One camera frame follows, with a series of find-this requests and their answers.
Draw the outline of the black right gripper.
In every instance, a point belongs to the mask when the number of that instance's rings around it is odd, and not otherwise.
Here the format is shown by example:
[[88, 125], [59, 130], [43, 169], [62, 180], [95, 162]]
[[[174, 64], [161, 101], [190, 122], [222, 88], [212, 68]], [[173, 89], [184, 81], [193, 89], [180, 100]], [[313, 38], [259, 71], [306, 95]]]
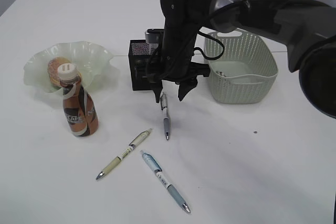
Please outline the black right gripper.
[[177, 27], [165, 25], [163, 29], [148, 29], [145, 40], [148, 44], [158, 44], [149, 57], [145, 74], [155, 95], [155, 102], [160, 102], [163, 90], [162, 80], [179, 84], [178, 99], [197, 87], [197, 76], [208, 77], [210, 69], [206, 64], [191, 62], [197, 37], [195, 24]]

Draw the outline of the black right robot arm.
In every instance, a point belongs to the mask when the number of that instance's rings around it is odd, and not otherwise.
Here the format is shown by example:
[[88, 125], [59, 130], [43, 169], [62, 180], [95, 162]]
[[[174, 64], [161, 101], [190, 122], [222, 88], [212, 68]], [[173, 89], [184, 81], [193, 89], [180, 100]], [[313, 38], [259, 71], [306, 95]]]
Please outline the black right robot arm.
[[335, 117], [335, 8], [315, 0], [160, 0], [162, 29], [148, 29], [148, 53], [129, 52], [132, 87], [160, 98], [163, 81], [179, 85], [180, 100], [208, 77], [207, 65], [192, 62], [203, 27], [229, 33], [237, 28], [287, 47], [288, 68], [298, 72], [308, 101]]

